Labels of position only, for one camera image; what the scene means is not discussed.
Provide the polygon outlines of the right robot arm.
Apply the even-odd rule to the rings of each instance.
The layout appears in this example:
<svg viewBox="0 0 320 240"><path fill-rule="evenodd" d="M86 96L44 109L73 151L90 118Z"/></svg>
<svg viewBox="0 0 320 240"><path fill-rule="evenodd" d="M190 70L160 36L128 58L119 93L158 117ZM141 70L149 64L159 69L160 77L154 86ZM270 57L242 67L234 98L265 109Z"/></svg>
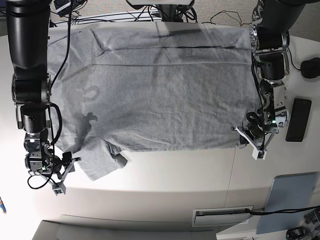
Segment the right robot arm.
<svg viewBox="0 0 320 240"><path fill-rule="evenodd" d="M65 194L64 181L75 170L71 152L55 155L62 132L62 114L51 102L54 80L48 73L49 0L7 0L5 15L13 76L11 93L17 127L25 131L25 166L40 176L56 195Z"/></svg>

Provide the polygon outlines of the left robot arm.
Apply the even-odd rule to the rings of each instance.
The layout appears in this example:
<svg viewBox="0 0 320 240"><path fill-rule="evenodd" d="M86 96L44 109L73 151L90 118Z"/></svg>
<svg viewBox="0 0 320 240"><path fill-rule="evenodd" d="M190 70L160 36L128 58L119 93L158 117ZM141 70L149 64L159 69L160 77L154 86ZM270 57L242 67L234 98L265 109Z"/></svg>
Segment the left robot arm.
<svg viewBox="0 0 320 240"><path fill-rule="evenodd" d="M279 129L288 124L284 78L290 74L290 28L308 0L259 0L249 28L251 72L260 108L246 115L246 126L232 127L240 143L253 147L252 157L264 160L267 146Z"/></svg>

